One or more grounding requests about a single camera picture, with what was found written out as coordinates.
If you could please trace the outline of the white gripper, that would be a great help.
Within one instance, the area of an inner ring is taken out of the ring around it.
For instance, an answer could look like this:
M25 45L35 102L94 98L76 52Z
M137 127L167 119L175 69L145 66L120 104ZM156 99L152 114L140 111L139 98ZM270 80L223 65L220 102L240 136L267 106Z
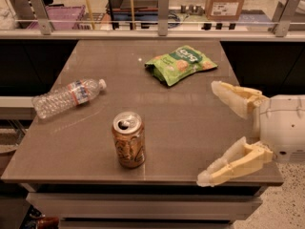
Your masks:
M254 132L263 144L248 144L246 137L241 137L197 176L198 186L214 187L250 175L273 157L277 162L305 162L304 94L279 94L268 99L260 90L222 81L213 81L211 87L239 117L247 119L254 112Z

